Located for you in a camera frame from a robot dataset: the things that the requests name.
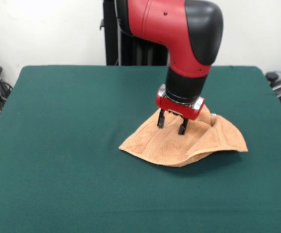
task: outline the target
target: black metal stand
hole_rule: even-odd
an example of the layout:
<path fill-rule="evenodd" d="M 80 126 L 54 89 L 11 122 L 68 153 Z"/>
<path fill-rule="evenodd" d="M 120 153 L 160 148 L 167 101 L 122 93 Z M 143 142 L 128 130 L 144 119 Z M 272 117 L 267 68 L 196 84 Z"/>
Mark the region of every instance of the black metal stand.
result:
<path fill-rule="evenodd" d="M 106 64 L 108 66 L 166 66 L 166 47 L 130 37 L 118 28 L 114 0 L 104 0 Z"/>

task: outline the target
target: brown towel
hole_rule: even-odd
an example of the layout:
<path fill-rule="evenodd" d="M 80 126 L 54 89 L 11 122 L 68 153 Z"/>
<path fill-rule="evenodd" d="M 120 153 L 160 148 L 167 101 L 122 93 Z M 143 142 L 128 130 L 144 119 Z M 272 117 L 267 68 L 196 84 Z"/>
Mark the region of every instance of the brown towel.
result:
<path fill-rule="evenodd" d="M 181 167 L 215 151 L 247 152 L 241 132 L 222 116 L 212 115 L 206 106 L 198 119 L 190 120 L 185 135 L 178 135 L 180 116 L 165 112 L 164 128 L 157 127 L 159 111 L 147 119 L 119 149 L 150 163 Z"/>

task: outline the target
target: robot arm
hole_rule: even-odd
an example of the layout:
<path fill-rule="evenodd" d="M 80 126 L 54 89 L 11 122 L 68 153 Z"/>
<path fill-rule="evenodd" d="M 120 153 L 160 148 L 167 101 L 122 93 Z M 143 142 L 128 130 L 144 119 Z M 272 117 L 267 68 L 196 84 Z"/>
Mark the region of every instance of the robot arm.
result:
<path fill-rule="evenodd" d="M 170 54 L 166 83 L 157 94 L 164 111 L 181 115 L 184 134 L 188 119 L 198 117 L 206 77 L 219 51 L 223 16 L 219 7 L 202 0 L 115 0 L 121 30 L 131 36 L 164 45 Z"/>

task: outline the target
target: green tablecloth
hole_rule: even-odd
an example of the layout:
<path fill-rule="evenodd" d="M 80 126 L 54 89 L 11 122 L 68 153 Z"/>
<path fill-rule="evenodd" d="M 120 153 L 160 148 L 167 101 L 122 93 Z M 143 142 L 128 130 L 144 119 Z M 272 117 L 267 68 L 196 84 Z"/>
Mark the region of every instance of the green tablecloth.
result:
<path fill-rule="evenodd" d="M 0 116 L 0 233 L 281 232 L 281 104 L 256 67 L 214 67 L 202 96 L 249 152 L 184 168 L 118 150 L 166 67 L 25 67 Z"/>

